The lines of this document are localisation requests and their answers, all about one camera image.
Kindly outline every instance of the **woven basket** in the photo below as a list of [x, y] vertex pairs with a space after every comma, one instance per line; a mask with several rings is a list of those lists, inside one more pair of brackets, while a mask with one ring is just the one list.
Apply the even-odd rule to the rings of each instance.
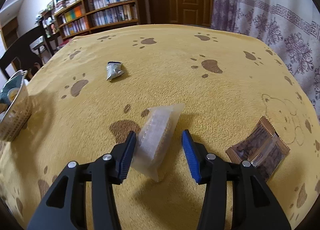
[[23, 75], [18, 94], [0, 122], [0, 140], [2, 141], [13, 141], [31, 115], [32, 102], [24, 84], [27, 73], [27, 71], [19, 70], [8, 80], [10, 81], [17, 75]]

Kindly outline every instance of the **brown wrapper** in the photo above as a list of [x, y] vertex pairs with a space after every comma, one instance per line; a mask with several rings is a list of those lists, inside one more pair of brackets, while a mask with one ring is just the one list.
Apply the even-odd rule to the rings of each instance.
[[271, 123], [263, 116], [243, 141], [226, 150], [233, 163], [248, 160], [267, 181], [290, 149], [279, 138]]

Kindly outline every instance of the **curtain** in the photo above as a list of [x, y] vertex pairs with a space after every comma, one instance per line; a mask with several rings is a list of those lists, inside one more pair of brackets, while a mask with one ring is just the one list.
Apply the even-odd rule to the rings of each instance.
[[312, 0], [214, 0], [211, 28], [265, 42], [284, 61], [320, 122], [320, 13]]

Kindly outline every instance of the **silver rivet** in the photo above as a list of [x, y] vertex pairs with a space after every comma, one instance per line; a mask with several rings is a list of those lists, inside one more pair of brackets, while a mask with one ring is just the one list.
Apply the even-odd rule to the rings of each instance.
[[243, 162], [242, 162], [242, 165], [243, 165], [244, 167], [250, 167], [250, 166], [251, 166], [251, 162], [250, 162], [250, 161], [243, 161]]
[[74, 168], [76, 165], [77, 165], [77, 163], [76, 163], [75, 161], [70, 161], [70, 162], [68, 163], [68, 167], [69, 167], [69, 168]]
[[102, 156], [102, 159], [103, 159], [104, 161], [111, 160], [111, 158], [112, 158], [112, 155], [111, 155], [111, 154], [108, 154], [108, 153]]
[[207, 154], [207, 159], [208, 160], [214, 160], [216, 158], [216, 155], [215, 154], [213, 154], [213, 153], [208, 153]]

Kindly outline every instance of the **yellow blanket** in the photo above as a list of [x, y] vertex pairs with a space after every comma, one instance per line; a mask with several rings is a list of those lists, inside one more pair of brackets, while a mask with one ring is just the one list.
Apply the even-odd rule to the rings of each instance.
[[[125, 74], [106, 80], [108, 61]], [[268, 185], [294, 229], [320, 192], [320, 126], [309, 99], [263, 42], [223, 31], [145, 25], [75, 37], [32, 78], [33, 112], [12, 143], [0, 144], [0, 194], [26, 227], [69, 161], [94, 161], [143, 126], [147, 108], [185, 108], [155, 183], [131, 169], [114, 187], [123, 230], [196, 229], [205, 186], [190, 176], [180, 137], [226, 161], [225, 150], [265, 115], [291, 149]], [[88, 229], [93, 229], [90, 186]], [[232, 190], [228, 186], [227, 224]]]

